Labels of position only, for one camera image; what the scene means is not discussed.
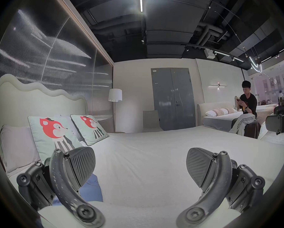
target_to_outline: black hair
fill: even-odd
[[[243,81],[242,82],[242,88],[250,88],[251,87],[251,82],[250,81]]]

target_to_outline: white lampshade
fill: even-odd
[[[121,89],[110,89],[108,100],[112,102],[122,101],[122,90]]]

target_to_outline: black ceiling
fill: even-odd
[[[257,0],[70,0],[114,62],[143,58],[201,58],[197,44],[260,62],[284,48]],[[216,61],[250,64],[217,55]]]

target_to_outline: white track pants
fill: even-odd
[[[252,113],[242,114],[238,117],[232,129],[229,133],[236,133],[238,135],[244,136],[244,128],[246,124],[252,123],[256,120],[255,115]]]

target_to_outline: upholstered headboard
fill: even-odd
[[[66,91],[49,90],[41,83],[23,84],[15,76],[0,78],[0,130],[4,124],[12,127],[29,126],[28,116],[87,114],[83,96],[71,96]],[[3,150],[0,144],[0,157]]]
[[[218,108],[234,108],[234,103],[229,101],[223,102],[213,102],[213,103],[202,103],[197,105],[197,114],[198,114],[198,126],[203,125],[203,117],[205,117],[205,112],[208,112],[213,109]]]

